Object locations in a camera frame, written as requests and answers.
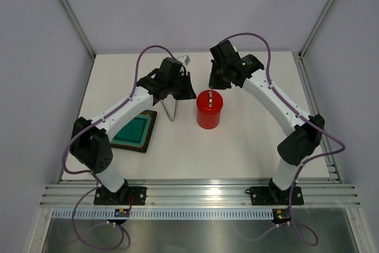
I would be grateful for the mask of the stainless steel tongs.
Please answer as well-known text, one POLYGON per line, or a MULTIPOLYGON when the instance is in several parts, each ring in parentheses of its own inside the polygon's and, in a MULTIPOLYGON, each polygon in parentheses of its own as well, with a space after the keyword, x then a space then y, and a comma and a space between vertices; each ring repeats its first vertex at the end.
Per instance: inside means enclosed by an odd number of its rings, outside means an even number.
POLYGON ((161 105, 168 117, 168 120, 173 123, 176 117, 176 112, 178 108, 178 102, 173 96, 168 96, 164 100, 162 100, 161 105))

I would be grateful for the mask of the red lid with metal handle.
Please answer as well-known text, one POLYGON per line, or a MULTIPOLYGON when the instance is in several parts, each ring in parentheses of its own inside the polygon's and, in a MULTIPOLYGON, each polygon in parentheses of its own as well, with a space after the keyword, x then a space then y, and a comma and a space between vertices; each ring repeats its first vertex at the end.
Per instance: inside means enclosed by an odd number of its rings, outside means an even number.
POLYGON ((205 90, 197 96, 196 105, 197 110, 203 114, 217 114, 223 108, 223 97, 214 90, 205 90))

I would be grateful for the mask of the red cylindrical canister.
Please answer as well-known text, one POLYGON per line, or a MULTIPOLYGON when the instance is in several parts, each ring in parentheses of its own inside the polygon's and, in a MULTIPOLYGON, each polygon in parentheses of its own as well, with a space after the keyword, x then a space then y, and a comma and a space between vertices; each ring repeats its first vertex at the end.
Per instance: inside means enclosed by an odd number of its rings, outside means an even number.
POLYGON ((221 111, 223 108, 222 99, 213 99, 212 106, 209 100, 197 100, 197 123, 203 129, 214 129, 220 123, 221 111))

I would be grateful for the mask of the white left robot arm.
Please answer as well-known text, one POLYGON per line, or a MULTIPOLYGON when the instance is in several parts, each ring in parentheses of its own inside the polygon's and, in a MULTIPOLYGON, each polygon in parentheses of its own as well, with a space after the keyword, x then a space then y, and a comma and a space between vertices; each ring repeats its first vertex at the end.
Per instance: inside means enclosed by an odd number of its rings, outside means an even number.
POLYGON ((111 141, 132 119, 167 96, 175 100, 197 97, 187 71, 189 62, 188 56, 164 58, 159 68, 134 80, 133 89, 125 99, 90 120, 80 117, 75 121, 69 152, 89 169, 114 204, 128 199, 129 185, 112 165, 111 141))

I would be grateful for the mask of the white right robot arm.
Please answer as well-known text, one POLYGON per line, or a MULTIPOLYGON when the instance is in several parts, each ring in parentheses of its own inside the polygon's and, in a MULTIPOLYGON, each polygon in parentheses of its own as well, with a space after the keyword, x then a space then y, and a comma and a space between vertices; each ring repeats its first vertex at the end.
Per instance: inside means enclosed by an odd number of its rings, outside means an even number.
POLYGON ((301 163, 320 145, 325 120, 311 116, 296 106, 280 89, 269 81, 264 65, 252 54, 241 57, 229 40, 210 49, 212 55, 208 86, 211 89, 244 89, 255 97, 277 121, 286 135, 277 146, 280 162, 266 187, 251 192, 252 197, 266 204, 288 205, 290 188, 301 163))

